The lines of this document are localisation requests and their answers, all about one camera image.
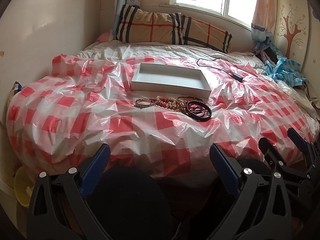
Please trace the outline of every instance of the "red and white checkered plastic sheet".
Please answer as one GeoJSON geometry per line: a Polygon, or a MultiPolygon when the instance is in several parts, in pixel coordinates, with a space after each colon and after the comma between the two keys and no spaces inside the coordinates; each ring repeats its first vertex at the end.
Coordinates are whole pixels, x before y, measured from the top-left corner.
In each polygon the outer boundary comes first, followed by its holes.
{"type": "Polygon", "coordinates": [[[50,76],[28,85],[11,101],[6,122],[10,142],[33,177],[43,170],[63,173],[108,143],[111,166],[134,166],[154,178],[200,187],[215,178],[209,160],[212,143],[228,156],[263,160],[258,141],[267,137],[293,163],[301,153],[287,129],[295,128],[308,142],[316,140],[293,99],[249,64],[206,64],[238,73],[244,81],[198,67],[196,60],[187,58],[146,56],[112,62],[57,56],[50,76]],[[136,108],[131,79],[146,62],[201,68],[212,89],[212,118],[196,122],[156,106],[136,108]]]}

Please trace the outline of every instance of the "wallpaper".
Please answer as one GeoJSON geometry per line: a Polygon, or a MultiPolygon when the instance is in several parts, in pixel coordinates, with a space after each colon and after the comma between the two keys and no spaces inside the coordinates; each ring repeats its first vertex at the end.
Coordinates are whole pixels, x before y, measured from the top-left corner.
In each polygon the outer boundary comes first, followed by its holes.
{"type": "Polygon", "coordinates": [[[304,63],[309,38],[307,0],[279,0],[275,45],[289,59],[304,63]]]}

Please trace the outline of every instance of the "wall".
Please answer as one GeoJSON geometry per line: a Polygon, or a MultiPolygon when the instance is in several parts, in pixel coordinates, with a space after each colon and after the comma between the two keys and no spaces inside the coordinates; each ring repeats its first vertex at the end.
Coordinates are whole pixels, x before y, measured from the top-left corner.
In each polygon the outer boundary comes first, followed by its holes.
{"type": "Polygon", "coordinates": [[[308,78],[317,97],[320,99],[320,22],[314,17],[311,7],[309,7],[309,14],[310,35],[302,73],[308,78]]]}
{"type": "Polygon", "coordinates": [[[307,0],[279,0],[275,45],[287,58],[303,65],[309,39],[307,0]]]}
{"type": "Polygon", "coordinates": [[[115,0],[101,0],[100,5],[100,33],[113,29],[115,21],[115,0]]]}
{"type": "Polygon", "coordinates": [[[26,85],[51,72],[51,60],[74,55],[100,34],[100,0],[12,0],[0,19],[0,189],[13,187],[21,166],[5,128],[15,81],[26,85]]]}
{"type": "Polygon", "coordinates": [[[302,65],[302,73],[310,81],[318,98],[320,98],[319,38],[320,22],[314,17],[307,0],[279,0],[275,44],[289,59],[302,65]]]}

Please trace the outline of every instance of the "window sill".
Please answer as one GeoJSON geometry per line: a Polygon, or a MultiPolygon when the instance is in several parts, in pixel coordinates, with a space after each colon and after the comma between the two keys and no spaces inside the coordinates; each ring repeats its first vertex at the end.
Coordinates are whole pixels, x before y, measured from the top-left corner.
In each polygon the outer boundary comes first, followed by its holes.
{"type": "Polygon", "coordinates": [[[230,19],[230,18],[223,17],[222,15],[216,14],[216,13],[214,13],[214,11],[208,10],[205,8],[200,8],[200,7],[196,7],[196,6],[193,7],[192,5],[189,6],[187,4],[181,4],[181,5],[180,4],[160,4],[160,7],[180,8],[180,9],[185,9],[185,10],[189,10],[189,11],[204,13],[204,14],[231,22],[231,23],[236,24],[244,29],[251,31],[251,27],[249,25],[242,23],[234,18],[230,19]]]}

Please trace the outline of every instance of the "blue cloth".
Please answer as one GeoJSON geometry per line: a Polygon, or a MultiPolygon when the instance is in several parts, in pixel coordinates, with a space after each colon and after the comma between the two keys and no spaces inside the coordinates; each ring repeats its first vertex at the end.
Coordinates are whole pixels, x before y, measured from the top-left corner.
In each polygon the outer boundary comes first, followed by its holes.
{"type": "Polygon", "coordinates": [[[270,47],[270,43],[273,40],[273,35],[266,28],[260,27],[255,24],[251,24],[251,36],[252,40],[256,41],[256,47],[253,49],[254,55],[259,55],[262,50],[270,47]]]}
{"type": "Polygon", "coordinates": [[[274,65],[269,60],[265,61],[264,65],[268,76],[272,77],[276,82],[277,80],[282,80],[290,87],[300,86],[304,81],[308,82],[308,79],[301,73],[301,65],[299,63],[287,59],[272,42],[270,43],[270,48],[276,54],[278,62],[274,65]]]}

